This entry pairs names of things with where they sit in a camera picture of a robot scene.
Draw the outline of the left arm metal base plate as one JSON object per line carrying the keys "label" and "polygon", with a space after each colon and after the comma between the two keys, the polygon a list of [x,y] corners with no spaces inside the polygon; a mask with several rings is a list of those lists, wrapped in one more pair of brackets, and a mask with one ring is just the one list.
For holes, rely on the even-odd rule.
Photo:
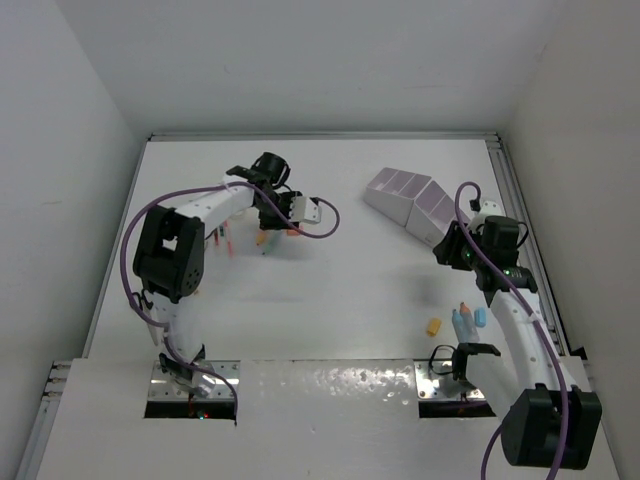
{"label": "left arm metal base plate", "polygon": [[[235,389],[239,387],[239,361],[207,360],[205,366],[208,370],[214,370],[217,375],[225,378]],[[147,393],[149,401],[184,402],[189,394],[200,402],[233,400],[231,389],[221,379],[211,374],[195,372],[190,381],[176,379],[169,371],[163,370],[159,361],[154,363]]]}

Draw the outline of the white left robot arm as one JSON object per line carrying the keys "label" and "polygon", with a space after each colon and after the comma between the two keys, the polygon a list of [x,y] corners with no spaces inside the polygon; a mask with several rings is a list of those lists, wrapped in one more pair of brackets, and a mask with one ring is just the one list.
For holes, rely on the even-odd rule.
{"label": "white left robot arm", "polygon": [[125,233],[141,229],[131,269],[141,281],[133,292],[126,276],[125,293],[136,313],[161,343],[160,366],[191,394],[205,396],[205,381],[224,379],[205,362],[205,346],[195,321],[179,312],[181,301],[193,295],[205,274],[205,247],[232,216],[248,209],[258,213],[265,232],[300,232],[304,224],[321,220],[320,200],[292,190],[286,183],[290,166],[274,153],[263,153],[251,166],[234,166],[222,180],[164,194],[134,216]]}

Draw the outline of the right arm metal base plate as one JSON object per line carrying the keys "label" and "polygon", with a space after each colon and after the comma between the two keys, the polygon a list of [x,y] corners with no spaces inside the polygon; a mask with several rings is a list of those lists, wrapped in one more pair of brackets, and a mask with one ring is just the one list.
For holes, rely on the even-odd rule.
{"label": "right arm metal base plate", "polygon": [[427,360],[414,362],[415,387],[417,398],[422,402],[479,402],[485,397],[478,389],[464,386],[443,371],[451,367],[450,360]]}

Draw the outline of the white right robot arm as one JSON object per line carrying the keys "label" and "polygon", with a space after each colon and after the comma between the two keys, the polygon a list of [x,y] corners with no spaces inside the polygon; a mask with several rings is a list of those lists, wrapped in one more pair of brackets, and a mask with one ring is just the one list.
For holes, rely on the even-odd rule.
{"label": "white right robot arm", "polygon": [[560,470],[587,467],[602,405],[564,366],[540,310],[538,286],[519,263],[520,224],[501,215],[455,219],[433,252],[439,264],[472,271],[504,335],[511,358],[476,340],[453,352],[452,378],[482,391],[500,425],[499,444],[512,466]]}

